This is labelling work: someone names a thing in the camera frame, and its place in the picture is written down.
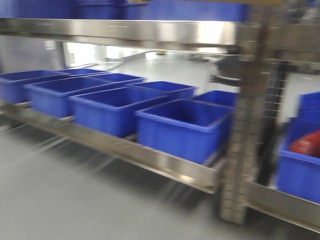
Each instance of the gray floor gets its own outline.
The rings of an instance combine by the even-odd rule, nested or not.
[[[119,71],[204,86],[205,63],[162,58]],[[319,239],[255,211],[226,223],[219,200],[28,125],[0,128],[1,240]]]

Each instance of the blue plastic bin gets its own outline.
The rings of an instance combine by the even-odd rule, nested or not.
[[[65,78],[68,74],[47,71],[22,71],[0,74],[0,99],[12,104],[28,102],[26,84],[36,84]]]
[[[0,0],[0,18],[73,19],[76,0]]]
[[[320,203],[320,158],[289,151],[299,138],[320,130],[320,122],[293,118],[279,152],[280,191]]]
[[[228,2],[153,0],[148,3],[147,11],[148,20],[245,22],[248,5]]]
[[[118,137],[137,132],[135,111],[164,103],[161,93],[134,88],[118,88],[70,97],[75,122]]]
[[[90,76],[90,75],[108,73],[107,71],[95,70],[95,69],[91,69],[91,68],[63,69],[63,70],[59,70],[58,72],[70,74],[69,77],[82,77],[82,76]]]
[[[114,84],[91,77],[74,77],[62,80],[26,85],[31,106],[56,118],[73,115],[70,96],[113,89]]]
[[[122,73],[106,73],[106,74],[99,74],[99,75],[92,75],[92,78],[100,79],[100,80],[107,80],[110,82],[114,82],[119,87],[124,87],[128,84],[138,84],[142,83],[146,78],[142,76],[133,76],[128,74]]]
[[[123,5],[123,19],[125,20],[147,20],[149,3],[148,2],[127,2]]]
[[[114,19],[123,18],[123,7],[109,0],[77,0],[77,18]]]
[[[320,121],[320,92],[300,95],[298,117]]]
[[[168,81],[143,82],[129,85],[131,88],[148,89],[150,91],[162,93],[170,100],[188,99],[194,95],[195,86],[183,85]]]
[[[204,103],[217,104],[227,107],[235,107],[237,102],[237,96],[238,94],[235,92],[215,90],[195,96],[192,99]]]
[[[181,99],[136,115],[140,144],[203,164],[228,142],[233,108]]]

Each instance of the metal shelf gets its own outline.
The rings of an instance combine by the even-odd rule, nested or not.
[[[320,25],[281,24],[273,29],[271,48],[281,51],[276,58],[296,63],[320,62]]]
[[[203,192],[214,194],[221,185],[227,163],[225,158],[220,158],[209,166],[197,164],[124,138],[76,125],[70,120],[36,112],[25,104],[13,105],[3,102],[0,104],[0,111],[8,118],[66,137]]]
[[[0,18],[0,35],[211,54],[254,49],[259,25],[229,21]]]
[[[320,233],[320,204],[254,182],[246,187],[249,208]]]

